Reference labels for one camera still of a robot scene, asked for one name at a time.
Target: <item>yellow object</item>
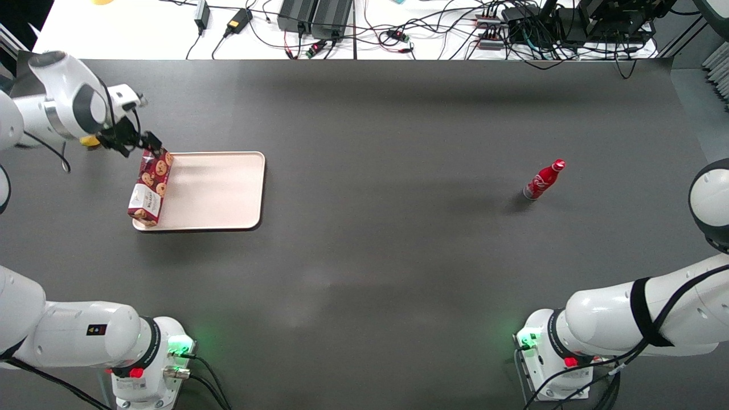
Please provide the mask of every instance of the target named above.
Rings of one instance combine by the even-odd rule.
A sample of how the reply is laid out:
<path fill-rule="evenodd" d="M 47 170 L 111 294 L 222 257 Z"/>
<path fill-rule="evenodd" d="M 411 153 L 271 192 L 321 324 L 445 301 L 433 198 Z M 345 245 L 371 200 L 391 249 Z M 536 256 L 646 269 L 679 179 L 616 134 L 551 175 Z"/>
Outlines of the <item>yellow object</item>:
<path fill-rule="evenodd" d="M 100 143 L 100 142 L 99 142 L 99 141 L 98 141 L 98 140 L 96 139 L 96 137 L 95 137 L 95 136 L 93 136 L 93 135 L 87 135 L 87 136 L 82 136 L 81 138 L 79 138 L 79 142 L 80 142 L 80 143 L 81 143 L 81 145 L 83 145 L 84 147 L 95 147 L 95 146 L 97 146 L 97 145 L 101 144 L 101 143 Z"/>

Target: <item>gray table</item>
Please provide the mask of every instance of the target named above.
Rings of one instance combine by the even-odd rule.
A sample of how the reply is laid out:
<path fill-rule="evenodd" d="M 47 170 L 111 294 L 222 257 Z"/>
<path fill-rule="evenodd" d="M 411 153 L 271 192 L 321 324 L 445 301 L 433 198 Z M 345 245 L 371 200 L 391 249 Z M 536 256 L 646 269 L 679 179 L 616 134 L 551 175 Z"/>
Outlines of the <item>gray table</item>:
<path fill-rule="evenodd" d="M 138 233 L 136 156 L 77 147 L 65 175 L 10 150 L 0 260 L 50 300 L 179 319 L 237 409 L 520 409 L 511 333 L 529 313 L 712 255 L 686 202 L 706 159 L 665 61 L 629 81 L 609 63 L 88 65 L 144 91 L 170 150 L 265 153 L 262 223 Z M 557 186 L 524 204 L 557 157 Z M 637 360 L 616 409 L 719 408 L 728 358 Z M 101 397 L 92 370 L 54 374 Z M 20 372 L 0 392 L 3 409 L 87 408 Z M 187 383 L 178 409 L 213 407 Z"/>

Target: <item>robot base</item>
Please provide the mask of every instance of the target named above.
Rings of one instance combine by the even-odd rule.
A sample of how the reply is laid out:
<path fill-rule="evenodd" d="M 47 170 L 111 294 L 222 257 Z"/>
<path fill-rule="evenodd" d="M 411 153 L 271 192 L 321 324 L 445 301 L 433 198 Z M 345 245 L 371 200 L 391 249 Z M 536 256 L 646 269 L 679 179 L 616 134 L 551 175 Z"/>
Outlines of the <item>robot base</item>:
<path fill-rule="evenodd" d="M 521 352 L 523 371 L 526 375 L 532 394 L 542 386 L 553 374 L 566 370 L 564 359 L 552 348 L 547 334 L 547 323 L 554 311 L 540 309 L 532 313 L 524 327 L 515 335 L 519 346 L 529 345 L 531 348 Z M 552 379 L 537 395 L 538 401 L 557 401 L 566 398 L 585 384 L 592 382 L 593 368 L 576 370 Z M 590 388 L 582 391 L 573 399 L 588 398 Z"/>
<path fill-rule="evenodd" d="M 149 367 L 144 369 L 144 375 L 133 379 L 112 374 L 118 409 L 169 410 L 177 401 L 182 380 L 165 376 L 164 370 L 187 368 L 190 360 L 173 356 L 172 352 L 192 352 L 195 342 L 175 319 L 156 317 L 154 321 L 160 328 L 160 348 Z"/>

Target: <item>white table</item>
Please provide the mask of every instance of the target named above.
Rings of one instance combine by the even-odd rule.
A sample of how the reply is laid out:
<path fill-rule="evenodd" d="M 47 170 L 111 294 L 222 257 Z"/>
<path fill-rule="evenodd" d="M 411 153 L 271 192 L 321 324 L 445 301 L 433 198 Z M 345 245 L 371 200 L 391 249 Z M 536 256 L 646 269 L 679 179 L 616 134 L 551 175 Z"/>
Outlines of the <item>white table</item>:
<path fill-rule="evenodd" d="M 215 53 L 216 59 L 286 59 L 282 49 L 269 47 L 261 42 L 256 34 L 272 45 L 284 44 L 284 33 L 278 29 L 276 15 L 283 0 L 270 0 L 265 6 L 270 14 L 271 23 L 265 21 L 260 12 L 264 0 L 248 0 L 253 10 L 253 21 L 242 33 L 226 38 Z M 560 0 L 566 7 L 572 7 L 572 0 Z M 209 0 L 213 6 L 245 7 L 244 0 Z M 354 0 L 349 24 L 356 25 L 358 40 L 375 42 L 372 31 L 365 30 L 367 21 L 372 25 L 405 23 L 411 18 L 439 12 L 446 6 L 446 0 L 418 1 L 405 0 L 397 4 L 392 0 Z M 476 7 L 479 3 L 474 0 L 453 0 L 448 8 Z M 88 0 L 55 0 L 53 8 L 48 15 L 45 26 L 41 30 L 38 42 L 33 48 L 36 53 L 48 50 L 64 50 L 78 58 L 88 59 L 138 59 L 138 60 L 181 60 L 198 36 L 197 27 L 192 21 L 194 6 L 178 6 L 171 2 L 157 0 L 114 0 L 104 6 L 96 6 Z M 454 11 L 444 14 L 441 25 L 449 27 L 466 10 Z M 221 39 L 228 20 L 235 14 L 232 9 L 211 9 L 208 29 L 205 30 L 200 41 L 192 49 L 190 59 L 210 59 L 212 50 Z M 435 24 L 438 16 L 427 19 Z M 474 26 L 472 21 L 463 20 L 448 34 L 443 51 L 443 59 L 451 57 L 463 59 L 466 47 L 456 53 L 468 38 Z M 352 34 L 353 29 L 348 28 L 346 34 Z M 410 28 L 406 31 L 415 45 L 415 57 L 419 60 L 435 60 L 441 53 L 444 43 L 443 34 L 433 34 L 424 28 Z M 297 35 L 288 35 L 288 44 L 296 53 Z M 304 36 L 303 43 L 315 42 L 311 36 Z M 398 47 L 407 47 L 400 43 Z M 529 59 L 527 46 L 518 46 L 522 55 L 511 53 L 509 59 Z M 614 45 L 596 45 L 591 47 L 607 48 L 607 54 L 612 56 Z M 392 53 L 378 45 L 370 45 L 363 41 L 356 42 L 357 58 L 362 60 L 386 59 L 412 59 L 409 54 Z M 302 47 L 303 53 L 308 47 Z M 655 54 L 654 43 L 632 56 L 634 58 L 647 58 Z M 603 53 L 587 53 L 580 59 L 603 58 Z M 345 39 L 332 51 L 329 59 L 352 59 L 354 57 L 354 41 Z M 506 58 L 505 51 L 476 50 L 472 60 Z"/>

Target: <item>coca-cola bottle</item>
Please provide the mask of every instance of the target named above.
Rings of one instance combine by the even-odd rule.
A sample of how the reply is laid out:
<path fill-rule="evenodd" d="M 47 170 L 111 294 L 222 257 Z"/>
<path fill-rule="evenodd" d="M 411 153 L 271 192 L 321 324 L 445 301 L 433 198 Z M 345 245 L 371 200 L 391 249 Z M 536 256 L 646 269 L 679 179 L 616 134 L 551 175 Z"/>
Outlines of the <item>coca-cola bottle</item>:
<path fill-rule="evenodd" d="M 554 184 L 559 176 L 559 171 L 562 171 L 563 169 L 564 160 L 556 160 L 551 166 L 539 171 L 537 175 L 534 175 L 534 178 L 531 179 L 530 183 L 524 187 L 524 196 L 532 201 L 539 198 L 547 190 L 547 188 Z"/>

